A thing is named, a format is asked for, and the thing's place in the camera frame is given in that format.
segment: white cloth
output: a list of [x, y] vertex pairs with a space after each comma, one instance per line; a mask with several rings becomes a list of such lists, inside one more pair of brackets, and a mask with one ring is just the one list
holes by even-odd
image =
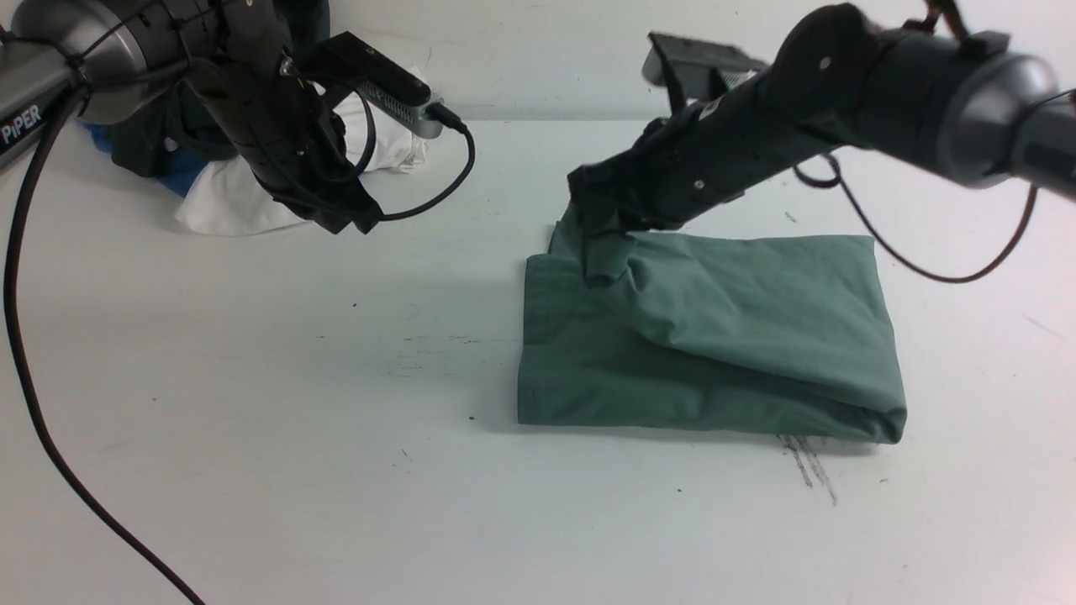
[[[411, 172], [422, 166], [426, 161], [426, 141], [378, 108], [370, 109], [378, 136], [367, 171]], [[357, 163], [366, 146], [363, 101], [351, 95], [337, 105], [336, 112], [346, 126], [348, 159]], [[210, 163], [175, 211], [175, 219], [190, 231], [209, 236], [251, 236], [303, 222], [269, 197], [241, 157]]]

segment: white table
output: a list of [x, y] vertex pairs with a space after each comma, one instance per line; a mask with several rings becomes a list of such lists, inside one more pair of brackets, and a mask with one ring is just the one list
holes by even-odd
[[[212, 604], [1076, 602], [1076, 205], [1053, 196], [979, 284], [879, 253], [910, 419], [896, 447], [811, 440], [833, 497], [774, 436], [515, 423], [523, 261], [565, 174], [640, 127], [476, 124], [478, 168], [436, 212], [249, 239], [176, 233], [170, 194], [70, 128], [20, 291], [59, 447]], [[424, 173], [372, 188], [408, 207], [462, 149], [445, 136]], [[989, 261], [1021, 211], [1016, 183], [844, 157], [879, 226], [938, 270]], [[862, 233], [838, 193], [789, 175], [690, 230]], [[20, 605], [183, 603], [49, 466], [8, 361], [0, 587]]]

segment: scuff mark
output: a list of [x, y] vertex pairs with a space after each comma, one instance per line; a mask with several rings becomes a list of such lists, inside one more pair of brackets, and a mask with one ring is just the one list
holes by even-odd
[[1068, 342], [1068, 339], [1067, 339], [1067, 338], [1065, 338], [1064, 336], [1062, 336], [1061, 334], [1059, 334], [1059, 333], [1057, 333], [1057, 332], [1053, 332], [1053, 330], [1052, 330], [1052, 329], [1050, 329], [1050, 328], [1049, 328], [1048, 326], [1045, 326], [1045, 325], [1043, 325], [1043, 324], [1040, 324], [1040, 323], [1036, 322], [1035, 320], [1033, 320], [1033, 319], [1031, 319], [1031, 318], [1029, 318], [1028, 315], [1024, 315], [1024, 314], [1022, 314], [1022, 313], [1020, 314], [1020, 316], [1021, 316], [1021, 318], [1023, 318], [1023, 319], [1024, 319], [1024, 320], [1025, 320], [1025, 321], [1027, 321], [1028, 323], [1030, 323], [1031, 325], [1033, 325], [1033, 326], [1037, 327], [1038, 329], [1040, 329], [1040, 330], [1043, 330], [1043, 332], [1045, 332], [1045, 333], [1049, 334], [1050, 336], [1052, 336], [1052, 337], [1054, 337], [1054, 338], [1058, 338], [1058, 339], [1060, 339], [1060, 340], [1061, 340], [1062, 342]]
[[819, 482], [825, 487], [825, 491], [830, 492], [830, 500], [833, 501], [833, 506], [837, 506], [837, 494], [833, 491], [833, 483], [830, 482], [830, 476], [825, 474], [825, 467], [822, 466], [822, 462], [818, 459], [818, 454], [807, 442], [806, 437], [796, 437], [796, 442], [799, 444], [799, 449], [803, 450], [804, 455], [807, 456], [807, 464], [810, 465], [811, 472], [818, 477]]
[[792, 455], [795, 456], [796, 466], [799, 467], [799, 474], [804, 477], [804, 483], [806, 483], [808, 488], [813, 488], [815, 484], [810, 482], [810, 476], [807, 475], [807, 468], [804, 466], [803, 459], [799, 458], [799, 450], [797, 450], [795, 444], [792, 442], [792, 437], [778, 435], [777, 438], [780, 439], [781, 442], [784, 444], [784, 448], [792, 452]]

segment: black robotic arm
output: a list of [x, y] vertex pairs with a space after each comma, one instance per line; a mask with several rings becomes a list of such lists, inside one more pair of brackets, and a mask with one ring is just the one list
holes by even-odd
[[0, 170], [32, 146], [65, 95], [86, 96], [84, 119], [114, 124], [181, 78], [261, 186], [332, 233], [394, 219], [345, 157], [335, 89], [359, 92], [424, 138], [459, 130], [473, 156], [466, 127], [429, 87], [351, 33], [293, 56], [271, 0], [25, 0], [0, 46]]
[[887, 30], [851, 4], [825, 6], [773, 66], [732, 89], [722, 68], [745, 62], [737, 51], [652, 39], [646, 74], [669, 86], [674, 113], [631, 150], [569, 175], [586, 233], [678, 228], [844, 145], [967, 187], [1016, 175], [1076, 198], [1076, 104], [1045, 62], [1009, 52], [1006, 36], [955, 40], [920, 22]]

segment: green fabric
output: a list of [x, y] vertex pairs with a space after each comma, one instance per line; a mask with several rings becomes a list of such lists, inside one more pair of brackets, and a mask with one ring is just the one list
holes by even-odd
[[527, 261], [519, 420], [900, 441], [874, 241], [608, 235]]

